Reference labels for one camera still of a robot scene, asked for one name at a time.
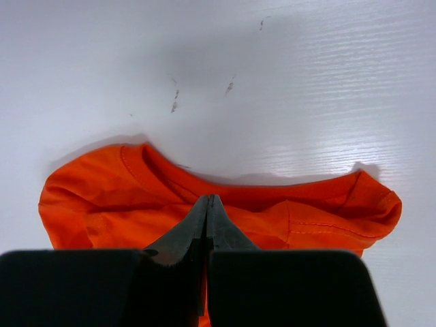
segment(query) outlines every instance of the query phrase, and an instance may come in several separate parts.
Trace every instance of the white table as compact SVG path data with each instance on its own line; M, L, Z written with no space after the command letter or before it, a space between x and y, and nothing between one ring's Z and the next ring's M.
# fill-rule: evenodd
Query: white table
M435 326L435 14L421 0L0 0L0 252L50 247L44 181L107 144L148 140L222 183L366 168L404 203L364 254L388 321Z

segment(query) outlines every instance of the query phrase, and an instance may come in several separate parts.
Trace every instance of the black object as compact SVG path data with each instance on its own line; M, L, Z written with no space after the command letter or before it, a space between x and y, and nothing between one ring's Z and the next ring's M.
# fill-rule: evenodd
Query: black object
M368 271L346 251L261 251L219 196L141 250L0 257L0 326L386 326Z

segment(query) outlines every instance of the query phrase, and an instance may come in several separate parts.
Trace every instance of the orange t-shirt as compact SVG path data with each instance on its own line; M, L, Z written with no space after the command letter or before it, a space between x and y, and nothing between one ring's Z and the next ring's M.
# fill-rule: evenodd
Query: orange t-shirt
M148 144L107 146L58 169L46 182L39 211L55 249L142 249L180 222L200 196L213 193L262 249L362 255L401 214L398 196L364 171L286 187L216 185Z

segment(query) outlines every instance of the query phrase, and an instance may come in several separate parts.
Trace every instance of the garment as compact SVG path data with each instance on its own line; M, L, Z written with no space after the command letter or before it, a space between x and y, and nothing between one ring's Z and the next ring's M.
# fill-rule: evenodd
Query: garment
M262 249L362 255L401 214L398 196L364 171L287 187L215 185L148 144L107 146L58 169L44 186L39 211L55 249L141 249L180 222L200 196L213 193Z

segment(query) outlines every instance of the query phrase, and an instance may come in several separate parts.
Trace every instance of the orange fabric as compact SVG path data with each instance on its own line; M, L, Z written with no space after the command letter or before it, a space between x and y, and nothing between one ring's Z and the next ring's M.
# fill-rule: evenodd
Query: orange fabric
M147 144L108 146L54 172L39 211L55 249L144 248L205 194L262 249L364 249L399 220L398 196L360 171L288 187L202 181ZM201 326L209 326L202 318Z

